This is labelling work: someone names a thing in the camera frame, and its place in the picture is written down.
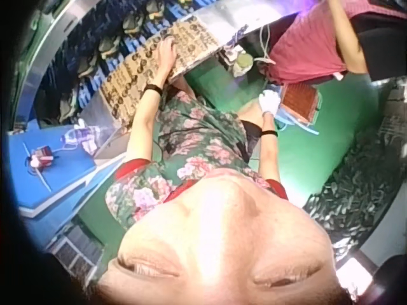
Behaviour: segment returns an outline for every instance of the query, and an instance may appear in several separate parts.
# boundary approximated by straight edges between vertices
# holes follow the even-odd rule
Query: black shorts
[[[251,123],[249,121],[242,121],[242,123],[246,131],[247,147],[245,147],[243,143],[238,143],[237,147],[242,153],[243,160],[246,163],[249,163],[253,153],[253,149],[256,147],[261,137],[261,128],[258,125]]]

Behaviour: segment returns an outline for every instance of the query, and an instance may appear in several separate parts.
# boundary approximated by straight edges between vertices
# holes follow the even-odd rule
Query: pink shirt
[[[367,12],[407,18],[407,14],[369,4],[368,0],[341,1],[349,18]],[[346,71],[336,52],[335,28],[328,3],[323,1],[310,11],[300,13],[277,41],[270,58],[276,64],[268,65],[268,77],[278,83],[299,83]]]

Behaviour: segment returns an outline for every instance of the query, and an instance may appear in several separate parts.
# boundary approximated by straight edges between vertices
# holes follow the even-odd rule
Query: plastic bottle
[[[61,141],[64,145],[79,145],[86,141],[95,140],[100,135],[101,129],[98,126],[88,126],[84,128],[69,130],[65,135],[61,136]]]

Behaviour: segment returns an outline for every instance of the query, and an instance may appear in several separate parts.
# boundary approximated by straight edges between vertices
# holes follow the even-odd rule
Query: white glove
[[[273,116],[277,114],[281,103],[281,98],[277,92],[272,90],[265,90],[259,96],[259,103],[261,111],[264,113],[269,112]]]

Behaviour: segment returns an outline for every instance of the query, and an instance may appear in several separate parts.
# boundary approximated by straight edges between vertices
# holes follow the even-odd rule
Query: floral dress
[[[107,207],[121,226],[130,228],[177,187],[216,168],[234,169],[273,191],[244,160],[247,136],[235,113],[206,107],[183,91],[163,100],[168,102],[156,117],[162,160],[144,162],[107,190]]]

